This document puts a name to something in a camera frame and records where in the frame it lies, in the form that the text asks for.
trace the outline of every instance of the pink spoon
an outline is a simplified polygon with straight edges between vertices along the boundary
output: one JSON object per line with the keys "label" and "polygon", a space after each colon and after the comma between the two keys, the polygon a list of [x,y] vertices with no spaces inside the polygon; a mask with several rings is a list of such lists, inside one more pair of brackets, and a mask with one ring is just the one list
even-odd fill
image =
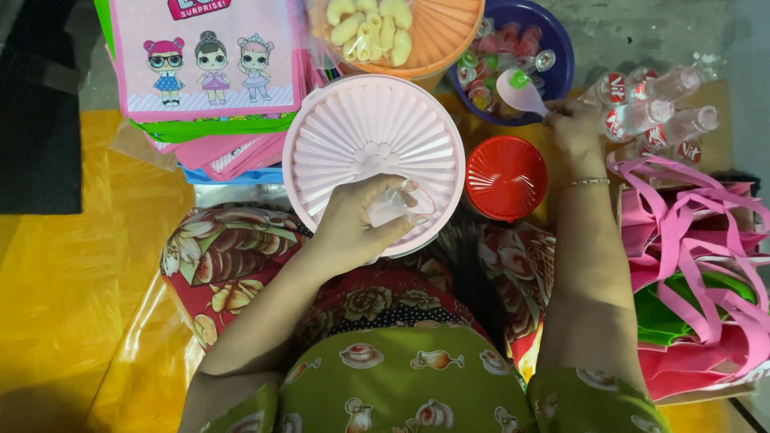
{"label": "pink spoon", "polygon": [[515,109],[535,112],[543,117],[549,113],[532,80],[519,69],[508,69],[500,75],[497,79],[497,93]]}

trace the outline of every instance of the pink plastic container lid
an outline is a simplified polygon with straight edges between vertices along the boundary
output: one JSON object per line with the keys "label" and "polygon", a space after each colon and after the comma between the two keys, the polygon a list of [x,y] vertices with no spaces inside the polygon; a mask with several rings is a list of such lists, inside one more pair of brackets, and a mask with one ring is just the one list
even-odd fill
{"label": "pink plastic container lid", "polygon": [[449,113],[430,93],[391,76],[350,76],[311,92],[286,135],[283,178],[292,207],[315,231],[335,186],[378,173],[415,180],[433,198],[430,221],[385,249],[427,243],[463,192],[465,153]]}

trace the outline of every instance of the hand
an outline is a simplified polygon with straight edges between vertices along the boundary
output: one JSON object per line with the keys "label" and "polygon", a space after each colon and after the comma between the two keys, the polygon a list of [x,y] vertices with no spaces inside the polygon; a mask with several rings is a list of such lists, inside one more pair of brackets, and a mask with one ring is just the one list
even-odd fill
{"label": "hand", "polygon": [[[378,174],[334,188],[316,234],[303,248],[308,263],[331,278],[365,264],[409,233],[414,225],[405,217],[375,228],[367,214],[377,197],[404,180],[401,176]],[[409,203],[409,196],[402,196],[408,206],[417,204]]]}
{"label": "hand", "polygon": [[573,99],[548,101],[551,111],[543,123],[554,131],[556,144],[567,158],[601,155],[599,143],[599,108]]}

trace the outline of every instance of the red plastic container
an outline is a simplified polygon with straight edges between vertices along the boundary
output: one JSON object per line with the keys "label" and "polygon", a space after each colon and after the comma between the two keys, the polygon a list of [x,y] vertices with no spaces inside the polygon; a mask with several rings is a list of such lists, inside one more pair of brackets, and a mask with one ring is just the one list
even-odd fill
{"label": "red plastic container", "polygon": [[532,213],[547,188],[543,156],[524,139],[492,137],[468,156],[465,193],[486,217],[513,223]]}

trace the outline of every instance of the gold bracelet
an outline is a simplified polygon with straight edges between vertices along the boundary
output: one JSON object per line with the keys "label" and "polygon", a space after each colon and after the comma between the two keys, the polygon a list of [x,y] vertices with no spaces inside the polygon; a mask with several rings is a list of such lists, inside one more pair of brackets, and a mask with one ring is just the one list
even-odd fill
{"label": "gold bracelet", "polygon": [[596,185],[599,183],[603,183],[604,185],[609,185],[610,180],[606,177],[589,177],[587,179],[582,180],[575,180],[574,182],[565,183],[562,185],[564,188],[568,186],[586,186],[586,185]]}

